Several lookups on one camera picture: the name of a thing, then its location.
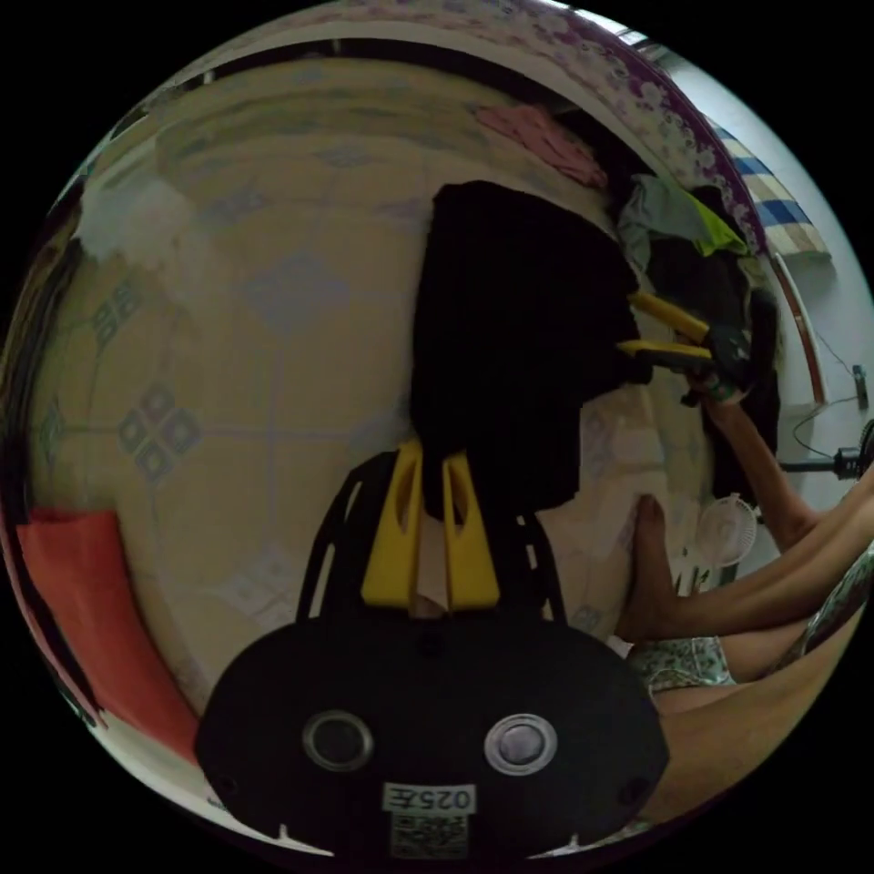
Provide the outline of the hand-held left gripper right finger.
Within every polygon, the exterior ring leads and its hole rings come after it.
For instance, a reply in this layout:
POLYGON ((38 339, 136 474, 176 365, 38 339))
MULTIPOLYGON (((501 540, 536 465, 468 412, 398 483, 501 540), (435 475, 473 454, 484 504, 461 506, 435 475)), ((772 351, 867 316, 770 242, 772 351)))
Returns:
POLYGON ((448 606, 488 610, 500 590, 467 456, 442 463, 443 530, 448 606))

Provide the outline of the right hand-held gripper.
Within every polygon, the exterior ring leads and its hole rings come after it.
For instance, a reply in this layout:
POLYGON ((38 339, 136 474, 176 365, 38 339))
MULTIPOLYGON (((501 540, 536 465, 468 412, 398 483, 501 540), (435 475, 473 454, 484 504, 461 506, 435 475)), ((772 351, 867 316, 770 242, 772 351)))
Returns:
POLYGON ((750 341, 738 328, 709 325, 669 300, 649 292, 635 292, 628 298, 632 308, 651 316, 692 342, 705 342, 706 348, 677 342, 627 340, 616 345, 624 354, 652 366, 711 367, 727 384, 752 384, 754 366, 750 341))

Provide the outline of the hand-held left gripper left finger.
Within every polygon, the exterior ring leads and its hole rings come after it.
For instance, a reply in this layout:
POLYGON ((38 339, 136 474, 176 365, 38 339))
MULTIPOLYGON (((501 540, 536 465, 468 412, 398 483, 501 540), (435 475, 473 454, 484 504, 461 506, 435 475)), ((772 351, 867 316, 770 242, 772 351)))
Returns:
POLYGON ((420 442, 400 445, 362 581, 368 607, 412 607, 416 599, 423 517, 420 442))

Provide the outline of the person's right hand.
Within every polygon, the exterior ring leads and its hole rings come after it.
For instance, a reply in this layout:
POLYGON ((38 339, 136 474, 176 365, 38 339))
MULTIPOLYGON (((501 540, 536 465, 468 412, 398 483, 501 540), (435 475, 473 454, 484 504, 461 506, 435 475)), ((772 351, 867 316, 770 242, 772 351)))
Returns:
POLYGON ((687 408, 701 407, 706 412, 721 413, 736 407, 747 397, 732 383, 714 371, 682 371, 687 391, 680 403, 687 408))

